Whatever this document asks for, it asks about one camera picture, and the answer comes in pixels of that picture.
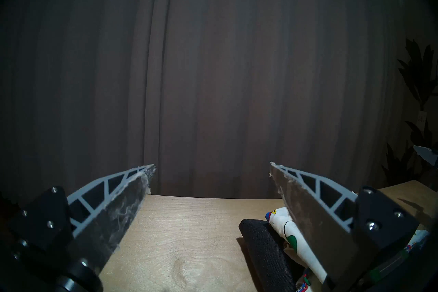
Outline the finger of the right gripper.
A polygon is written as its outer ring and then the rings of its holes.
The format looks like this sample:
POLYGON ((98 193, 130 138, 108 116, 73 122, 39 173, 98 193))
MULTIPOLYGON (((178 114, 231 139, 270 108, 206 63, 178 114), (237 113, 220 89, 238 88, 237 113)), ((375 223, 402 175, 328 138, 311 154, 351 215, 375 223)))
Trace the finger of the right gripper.
POLYGON ((433 167, 437 167, 437 148, 427 148, 422 146, 413 146, 414 151, 427 163, 432 165, 433 167))

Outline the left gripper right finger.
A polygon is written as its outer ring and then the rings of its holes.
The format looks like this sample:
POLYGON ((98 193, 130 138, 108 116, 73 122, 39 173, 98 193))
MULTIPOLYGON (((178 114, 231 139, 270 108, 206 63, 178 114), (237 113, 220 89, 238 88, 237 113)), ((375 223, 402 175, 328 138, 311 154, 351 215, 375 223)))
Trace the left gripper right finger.
POLYGON ((379 190, 359 194, 308 172, 270 163, 292 220, 326 271, 323 290, 384 290, 407 258, 418 220, 379 190))

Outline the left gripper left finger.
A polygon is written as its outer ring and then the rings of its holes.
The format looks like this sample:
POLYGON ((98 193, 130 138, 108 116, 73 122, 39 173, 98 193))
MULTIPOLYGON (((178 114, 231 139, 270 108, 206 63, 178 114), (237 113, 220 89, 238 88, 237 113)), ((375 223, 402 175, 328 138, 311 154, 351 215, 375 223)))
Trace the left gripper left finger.
POLYGON ((13 216, 9 230, 51 263, 85 259, 102 270, 151 194, 155 171, 150 164, 104 176, 69 196, 52 186, 13 216))

